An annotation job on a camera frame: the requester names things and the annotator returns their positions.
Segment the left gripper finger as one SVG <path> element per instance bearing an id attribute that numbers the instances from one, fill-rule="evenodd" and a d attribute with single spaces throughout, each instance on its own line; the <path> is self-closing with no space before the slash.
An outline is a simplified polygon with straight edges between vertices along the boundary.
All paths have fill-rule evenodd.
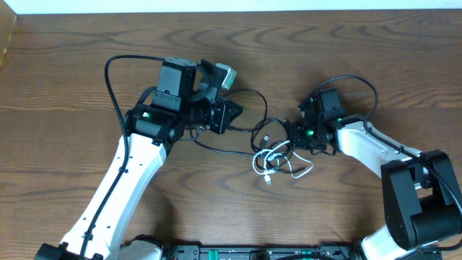
<path id="1" fill-rule="evenodd" d="M 230 118 L 237 118 L 243 112 L 243 107 L 234 101 L 230 101 L 229 103 L 229 117 Z"/>
<path id="2" fill-rule="evenodd" d="M 237 118 L 237 116 L 228 116 L 226 119 L 226 130 L 234 131 L 236 128 L 232 125 L 232 122 Z"/>

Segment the black usb cable thin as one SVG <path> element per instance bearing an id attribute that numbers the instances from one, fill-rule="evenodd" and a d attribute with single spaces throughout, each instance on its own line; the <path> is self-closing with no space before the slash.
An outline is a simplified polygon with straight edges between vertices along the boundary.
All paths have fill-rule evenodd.
<path id="1" fill-rule="evenodd" d="M 296 101 L 294 93 L 290 90 L 286 92 L 276 90 L 266 90 L 268 97 L 256 90 L 234 90 L 230 93 L 230 97 L 236 103 L 243 106 L 243 113 L 238 116 L 237 121 L 232 123 L 236 128 L 234 131 L 226 130 L 226 133 L 221 136 L 215 136 L 212 141 L 219 144 L 222 148 L 213 148 L 194 140 L 192 144 L 183 146 L 183 153 L 189 155 L 191 159 L 199 158 L 204 160 L 211 153 L 217 155 L 241 155 L 254 156 L 252 148 L 256 148 L 257 141 L 261 140 L 264 134 L 273 134 L 269 144 L 276 140 L 286 138 L 283 128 L 278 123 L 270 123 L 260 134 L 254 139 L 254 145 L 250 143 L 251 132 L 256 127 L 256 124 L 265 118 L 277 118 L 283 120 L 282 116 L 288 116 Z"/>

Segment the black usb cable thick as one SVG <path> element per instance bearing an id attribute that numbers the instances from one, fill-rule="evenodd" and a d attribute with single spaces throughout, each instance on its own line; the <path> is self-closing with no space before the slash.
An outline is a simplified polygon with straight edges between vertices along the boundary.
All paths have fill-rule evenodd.
<path id="1" fill-rule="evenodd" d="M 262 177 L 269 177 L 275 173 L 283 173 L 291 175 L 295 179 L 301 178 L 313 168 L 314 164 L 300 157 L 295 152 L 295 147 L 291 140 L 290 122 L 287 119 L 265 118 L 258 122 L 251 132 L 250 143 L 254 145 L 254 139 L 257 135 L 271 123 L 278 123 L 283 128 L 286 138 L 269 144 L 269 135 L 264 134 L 258 146 L 252 148 L 255 152 L 252 158 L 253 171 Z M 295 168 L 290 160 L 292 157 L 296 157 L 308 165 Z"/>

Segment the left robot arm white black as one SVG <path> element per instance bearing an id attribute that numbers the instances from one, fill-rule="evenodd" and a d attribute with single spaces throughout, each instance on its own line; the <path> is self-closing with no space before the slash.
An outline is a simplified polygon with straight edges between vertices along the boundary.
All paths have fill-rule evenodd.
<path id="1" fill-rule="evenodd" d="M 86 210 L 58 246 L 44 243 L 36 259 L 161 259 L 148 240 L 122 244 L 147 185 L 186 129 L 223 134 L 243 109 L 224 98 L 237 76 L 226 64 L 161 58 L 157 86 L 147 88 L 126 114 L 113 161 Z"/>

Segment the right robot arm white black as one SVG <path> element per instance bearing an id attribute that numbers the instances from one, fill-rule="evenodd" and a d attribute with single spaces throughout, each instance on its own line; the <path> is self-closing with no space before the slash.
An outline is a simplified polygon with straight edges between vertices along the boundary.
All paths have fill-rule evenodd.
<path id="1" fill-rule="evenodd" d="M 437 246 L 461 234 L 461 190 L 447 154 L 407 147 L 367 117 L 347 114 L 335 89 L 313 92 L 298 108 L 294 146 L 321 153 L 332 147 L 381 180 L 385 225 L 353 246 L 351 259 L 428 259 L 451 250 Z"/>

